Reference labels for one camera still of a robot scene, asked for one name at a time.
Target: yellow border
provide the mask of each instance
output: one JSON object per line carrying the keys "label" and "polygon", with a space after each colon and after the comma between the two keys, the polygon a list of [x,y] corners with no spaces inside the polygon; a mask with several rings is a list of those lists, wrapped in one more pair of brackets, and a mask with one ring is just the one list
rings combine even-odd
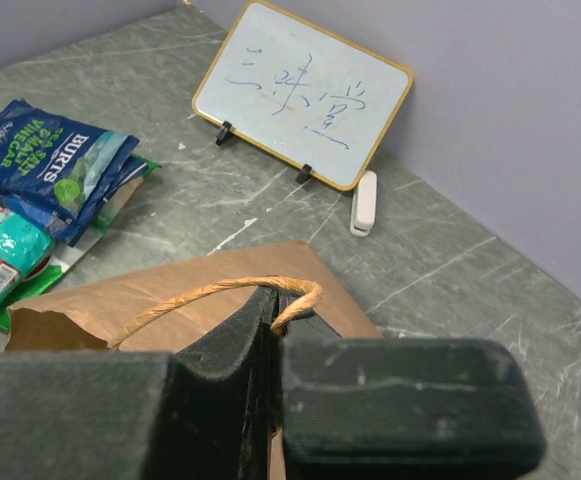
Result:
{"label": "yellow border", "polygon": [[[197,98],[199,97],[199,95],[203,91],[203,87],[205,86],[206,82],[208,81],[208,78],[210,78],[210,75],[212,74],[215,65],[217,64],[217,62],[221,58],[221,55],[223,54],[223,50],[226,48],[226,46],[230,42],[230,38],[232,38],[232,34],[234,33],[235,29],[237,28],[237,26],[241,22],[241,18],[248,10],[248,7],[250,7],[250,5],[252,5],[254,3],[260,3],[262,5],[265,5],[268,8],[271,8],[272,10],[276,10],[277,12],[282,13],[283,15],[286,15],[286,16],[288,16],[288,17],[290,17],[298,22],[301,22],[309,27],[314,28],[315,30],[320,31],[321,33],[325,33],[326,35],[329,35],[330,37],[335,38],[336,40],[339,40],[340,42],[345,43],[346,45],[350,45],[351,47],[354,47],[357,50],[360,50],[360,51],[362,51],[362,52],[364,52],[364,53],[366,53],[366,54],[368,54],[368,55],[370,55],[378,60],[381,60],[381,61],[387,63],[388,65],[392,65],[393,67],[396,67],[396,68],[404,71],[408,75],[408,85],[406,86],[405,90],[403,91],[403,95],[401,96],[401,98],[399,99],[397,104],[395,105],[394,110],[390,114],[390,117],[388,117],[388,121],[386,122],[385,126],[381,129],[381,132],[379,133],[379,136],[377,137],[377,141],[372,146],[372,150],[370,150],[370,153],[368,154],[368,157],[366,158],[365,162],[361,166],[361,169],[359,170],[359,173],[357,174],[356,178],[354,179],[354,182],[351,185],[342,186],[342,185],[338,185],[337,183],[331,181],[328,178],[325,178],[323,175],[320,175],[317,172],[314,172],[314,174],[312,174],[313,177],[315,177],[315,178],[321,180],[322,182],[336,188],[337,190],[340,190],[343,192],[352,190],[354,187],[357,186],[357,183],[359,183],[359,180],[361,179],[361,175],[363,175],[363,172],[367,168],[368,163],[370,163],[370,160],[372,160],[372,157],[374,156],[375,152],[377,151],[377,148],[379,148],[379,144],[381,143],[381,140],[383,140],[383,137],[385,136],[386,131],[388,130],[388,127],[390,126],[390,124],[394,120],[394,117],[397,115],[399,108],[401,108],[401,104],[403,103],[406,96],[408,95],[408,92],[410,91],[410,88],[412,87],[412,82],[413,82],[412,72],[410,71],[410,69],[408,67],[404,67],[403,65],[400,65],[396,62],[393,62],[392,60],[389,60],[382,55],[371,52],[370,50],[368,50],[365,47],[362,47],[361,45],[357,45],[356,43],[353,43],[349,40],[346,40],[345,38],[337,35],[336,33],[330,32],[330,31],[326,30],[325,28],[322,28],[318,25],[315,25],[312,22],[308,22],[307,20],[304,20],[303,18],[298,17],[297,15],[288,12],[287,10],[279,8],[276,5],[273,5],[269,2],[267,2],[266,0],[249,0],[244,5],[244,7],[241,9],[241,13],[239,13],[239,17],[235,20],[234,24],[232,25],[232,28],[230,28],[230,32],[228,33],[228,36],[223,41],[223,45],[221,45],[219,52],[217,53],[216,57],[214,57],[214,60],[212,61],[210,68],[208,68],[208,71],[206,72],[205,76],[203,77],[203,80],[201,81],[199,88],[197,89],[194,96],[192,97],[192,109],[195,111],[195,113],[197,115],[205,118],[206,120],[209,120],[210,122],[216,124],[216,125],[221,125],[223,123],[223,120],[219,120],[217,118],[214,118],[213,116],[207,114],[206,112],[202,112],[201,110],[199,110],[197,108]],[[267,146],[259,143],[254,138],[250,138],[248,135],[245,135],[243,132],[240,132],[238,129],[236,129],[234,127],[232,128],[232,130],[230,130],[230,132],[234,133],[236,136],[242,138],[243,140],[257,146],[261,150],[264,150],[264,151],[268,152],[269,154],[274,155],[277,158],[280,158],[281,160],[289,163],[290,165],[292,165],[296,168],[301,169],[303,167],[303,165],[298,164],[297,162],[295,162],[291,158],[288,158],[285,155],[281,155],[279,152],[273,150],[270,147],[267,147]]]}

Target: paper bag handle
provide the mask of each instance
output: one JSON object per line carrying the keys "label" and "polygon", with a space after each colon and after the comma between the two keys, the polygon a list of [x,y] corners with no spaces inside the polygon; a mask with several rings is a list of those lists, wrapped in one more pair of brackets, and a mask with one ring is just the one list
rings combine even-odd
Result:
{"label": "paper bag handle", "polygon": [[293,318],[296,318],[298,315],[314,307],[319,301],[319,298],[321,298],[321,293],[323,292],[321,285],[318,283],[309,280],[297,280],[290,277],[245,277],[234,280],[221,280],[197,288],[196,290],[178,297],[171,298],[170,300],[150,308],[113,335],[113,337],[108,341],[108,347],[117,348],[121,342],[137,333],[143,327],[154,322],[159,317],[194,302],[195,300],[207,297],[213,293],[223,292],[224,290],[253,286],[283,288],[285,290],[303,293],[303,296],[297,298],[294,302],[288,305],[283,312],[281,312],[270,327],[272,333],[277,336],[283,335],[286,325]]}

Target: handwriting on whiteboard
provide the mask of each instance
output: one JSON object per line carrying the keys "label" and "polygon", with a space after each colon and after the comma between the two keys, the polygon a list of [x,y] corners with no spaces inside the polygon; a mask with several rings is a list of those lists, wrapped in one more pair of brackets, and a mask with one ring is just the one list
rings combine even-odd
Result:
{"label": "handwriting on whiteboard", "polygon": [[279,106],[270,112],[272,117],[283,115],[290,107],[317,110],[318,121],[314,125],[304,125],[305,130],[350,150],[347,140],[338,138],[329,129],[344,117],[354,115],[355,111],[365,110],[363,82],[355,80],[341,92],[320,90],[310,83],[310,68],[315,60],[310,53],[301,64],[275,72],[266,82],[255,82],[252,69],[256,68],[263,53],[261,48],[246,48],[239,71],[226,77],[226,81],[244,89],[262,90],[271,98],[278,99]]}

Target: gray marble table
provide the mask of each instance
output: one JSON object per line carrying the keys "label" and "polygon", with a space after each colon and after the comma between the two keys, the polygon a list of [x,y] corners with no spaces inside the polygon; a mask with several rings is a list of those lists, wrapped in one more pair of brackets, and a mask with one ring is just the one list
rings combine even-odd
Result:
{"label": "gray marble table", "polygon": [[[387,336],[485,337],[525,373],[550,449],[532,479],[581,479],[581,302],[386,153],[378,220],[243,143],[214,145],[190,99],[225,32],[194,7],[0,70],[0,109],[24,97],[133,133],[163,169],[65,279],[77,285],[175,259],[306,239]],[[0,334],[0,349],[5,337]]]}

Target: lavender wall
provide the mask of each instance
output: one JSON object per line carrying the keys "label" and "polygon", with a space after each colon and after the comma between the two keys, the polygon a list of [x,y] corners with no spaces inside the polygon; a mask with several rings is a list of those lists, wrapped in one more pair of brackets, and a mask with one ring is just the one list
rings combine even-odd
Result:
{"label": "lavender wall", "polygon": [[0,67],[173,8],[177,0],[0,0]]}
{"label": "lavender wall", "polygon": [[277,3],[410,66],[387,146],[581,297],[581,0]]}

